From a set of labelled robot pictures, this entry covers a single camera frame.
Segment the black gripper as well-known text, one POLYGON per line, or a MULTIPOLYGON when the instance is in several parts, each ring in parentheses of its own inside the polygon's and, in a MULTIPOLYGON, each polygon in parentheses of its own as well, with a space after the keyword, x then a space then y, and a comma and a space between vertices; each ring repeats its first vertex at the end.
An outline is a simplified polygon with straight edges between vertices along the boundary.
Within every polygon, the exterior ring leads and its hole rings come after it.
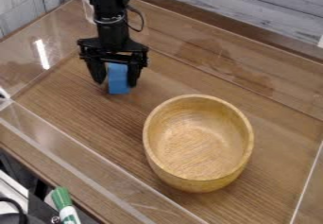
POLYGON ((94 81, 99 84, 106 79, 109 61, 127 65, 127 83, 135 87, 142 70, 149 66, 150 49, 130 38, 125 20, 114 24, 98 23, 98 36, 78 40, 81 58, 86 61, 94 81))

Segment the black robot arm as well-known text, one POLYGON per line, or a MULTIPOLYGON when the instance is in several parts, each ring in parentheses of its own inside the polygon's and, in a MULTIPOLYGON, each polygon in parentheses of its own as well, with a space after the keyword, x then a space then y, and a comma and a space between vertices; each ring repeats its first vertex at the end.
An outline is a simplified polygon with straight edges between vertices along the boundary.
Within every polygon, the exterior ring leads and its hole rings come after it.
POLYGON ((142 31, 129 23, 127 11, 133 10, 145 19, 142 12, 130 4, 130 0, 90 0, 94 7, 94 22, 98 37, 79 39, 81 58, 94 81, 99 84, 107 77, 107 63, 126 67, 126 84, 133 88, 138 84, 142 70, 149 66, 150 48, 130 38, 129 30, 142 31))

